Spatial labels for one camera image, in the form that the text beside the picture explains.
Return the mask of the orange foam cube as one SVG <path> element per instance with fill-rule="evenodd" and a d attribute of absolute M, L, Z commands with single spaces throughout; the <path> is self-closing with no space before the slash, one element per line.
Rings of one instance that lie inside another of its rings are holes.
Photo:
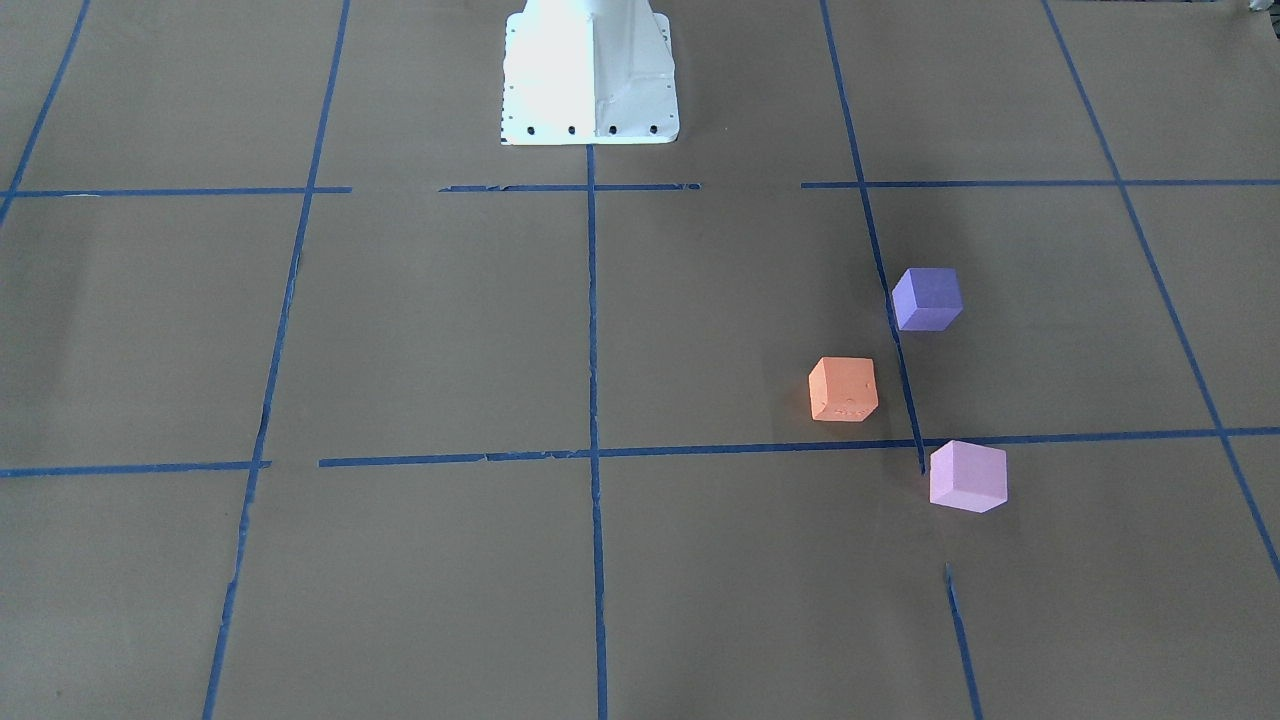
<path fill-rule="evenodd" d="M 864 421 L 881 404 L 869 357 L 823 356 L 809 373 L 808 388 L 814 421 Z"/>

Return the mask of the dark purple foam cube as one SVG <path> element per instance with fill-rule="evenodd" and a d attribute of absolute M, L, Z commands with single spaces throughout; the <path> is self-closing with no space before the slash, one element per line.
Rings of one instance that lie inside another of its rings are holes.
<path fill-rule="evenodd" d="M 890 297 L 899 331 L 946 331 L 964 310 L 957 272 L 950 266 L 906 269 Z"/>

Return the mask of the light pink foam cube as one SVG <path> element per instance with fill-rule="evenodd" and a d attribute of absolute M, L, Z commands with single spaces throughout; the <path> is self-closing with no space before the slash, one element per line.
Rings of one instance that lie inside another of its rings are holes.
<path fill-rule="evenodd" d="M 987 512 L 1009 501 L 1009 456 L 1004 448 L 950 441 L 929 456 L 929 501 Z"/>

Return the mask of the white pedestal column base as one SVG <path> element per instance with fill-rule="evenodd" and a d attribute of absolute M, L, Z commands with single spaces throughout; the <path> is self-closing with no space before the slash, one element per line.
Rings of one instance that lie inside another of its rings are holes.
<path fill-rule="evenodd" d="M 503 145 L 678 138 L 671 23 L 649 1 L 527 1 L 504 41 Z"/>

